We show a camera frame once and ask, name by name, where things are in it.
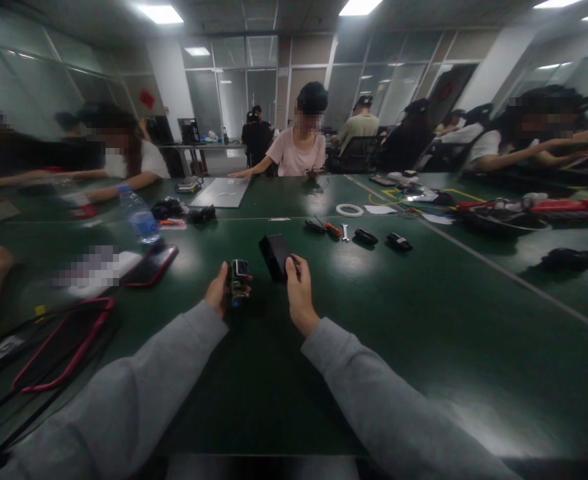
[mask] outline white paper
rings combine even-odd
[[[429,213],[424,213],[423,218],[432,223],[442,223],[443,225],[451,225],[454,223],[454,220],[449,217],[440,217],[438,215],[430,215]]]
[[[374,215],[385,215],[386,213],[398,213],[386,205],[364,205],[365,209]]]

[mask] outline ceiling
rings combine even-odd
[[[546,21],[559,10],[531,10],[542,0],[383,0],[370,14],[339,18],[347,0],[0,0],[68,35],[98,46],[130,45],[163,35],[305,33],[366,23],[372,29],[502,27]],[[136,3],[171,3],[185,21],[156,25]],[[588,0],[579,2],[585,7]]]

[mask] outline white tape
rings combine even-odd
[[[354,210],[356,210],[356,212],[348,212],[348,211],[343,210],[346,208],[354,209]],[[349,203],[342,203],[342,204],[336,206],[336,212],[340,213],[344,217],[354,218],[354,217],[360,217],[363,214],[363,209],[360,207],[357,207],[356,205],[350,205]]]

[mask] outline black case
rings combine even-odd
[[[290,256],[290,251],[285,242],[285,237],[282,234],[266,235],[259,242],[259,248],[272,280],[278,283],[286,283],[285,261]]]

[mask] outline plastic bottle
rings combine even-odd
[[[118,189],[121,194],[119,198],[121,210],[123,210],[129,224],[134,228],[140,242],[156,242],[161,238],[161,234],[147,204],[136,193],[132,192],[128,184],[119,185]]]
[[[51,178],[51,184],[76,218],[87,219],[96,215],[94,206],[74,180],[69,177],[54,176]]]

